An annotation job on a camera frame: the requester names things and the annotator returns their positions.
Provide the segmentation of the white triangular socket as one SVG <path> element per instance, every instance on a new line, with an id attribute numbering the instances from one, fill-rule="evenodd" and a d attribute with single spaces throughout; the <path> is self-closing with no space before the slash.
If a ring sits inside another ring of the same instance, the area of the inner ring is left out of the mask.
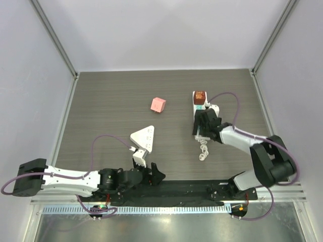
<path id="1" fill-rule="evenodd" d="M 147 126 L 132 133 L 130 135 L 130 140 L 139 148 L 145 149 L 149 154 L 151 154 L 153 148 L 154 130 L 154 126 Z"/>

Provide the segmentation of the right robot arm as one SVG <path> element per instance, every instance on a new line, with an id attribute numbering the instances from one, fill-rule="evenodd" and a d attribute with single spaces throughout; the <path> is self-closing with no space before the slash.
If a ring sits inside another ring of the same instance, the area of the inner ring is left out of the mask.
<path id="1" fill-rule="evenodd" d="M 232 123 L 222 123 L 212 108 L 196 110 L 193 120 L 193 135 L 235 147 L 251 157 L 252 170 L 228 180 L 228 195 L 232 199 L 240 199 L 248 189 L 282 185 L 297 173 L 297 164 L 279 136 L 257 136 Z"/>

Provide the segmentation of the pink cube plug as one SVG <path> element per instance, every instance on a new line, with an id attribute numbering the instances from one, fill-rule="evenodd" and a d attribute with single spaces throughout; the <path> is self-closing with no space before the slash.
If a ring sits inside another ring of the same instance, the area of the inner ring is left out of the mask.
<path id="1" fill-rule="evenodd" d="M 166 105 L 166 100 L 159 97 L 155 97 L 152 100 L 150 109 L 154 112 L 161 113 L 163 112 L 165 105 Z"/>

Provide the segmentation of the red-brown plug adapter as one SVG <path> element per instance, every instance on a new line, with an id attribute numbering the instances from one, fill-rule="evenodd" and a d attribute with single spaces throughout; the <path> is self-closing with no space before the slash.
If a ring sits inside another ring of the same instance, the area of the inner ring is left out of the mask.
<path id="1" fill-rule="evenodd" d="M 193 104 L 194 105 L 204 105 L 206 100 L 206 95 L 204 91 L 194 91 L 193 92 Z"/>

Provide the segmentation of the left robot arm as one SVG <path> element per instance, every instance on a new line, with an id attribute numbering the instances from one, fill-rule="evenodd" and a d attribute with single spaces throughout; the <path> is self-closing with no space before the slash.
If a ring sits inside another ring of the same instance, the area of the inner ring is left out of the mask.
<path id="1" fill-rule="evenodd" d="M 107 195 L 121 194 L 139 185 L 157 186 L 166 178 L 155 163 L 151 167 L 134 164 L 130 170 L 105 168 L 91 171 L 66 170 L 46 165 L 38 158 L 21 164 L 12 195 L 33 197 L 39 192 L 77 195 L 102 201 Z"/>

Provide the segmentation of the white power strip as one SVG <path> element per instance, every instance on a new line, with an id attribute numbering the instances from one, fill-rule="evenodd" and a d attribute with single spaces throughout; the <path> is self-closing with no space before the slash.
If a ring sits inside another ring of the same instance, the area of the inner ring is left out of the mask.
<path id="1" fill-rule="evenodd" d="M 207 93 L 205 91 L 193 91 L 192 92 L 192 104 L 193 104 L 193 131 L 192 135 L 195 140 L 210 140 L 208 137 L 204 137 L 202 135 L 202 131 L 200 131 L 200 114 L 206 110 L 207 101 Z"/>

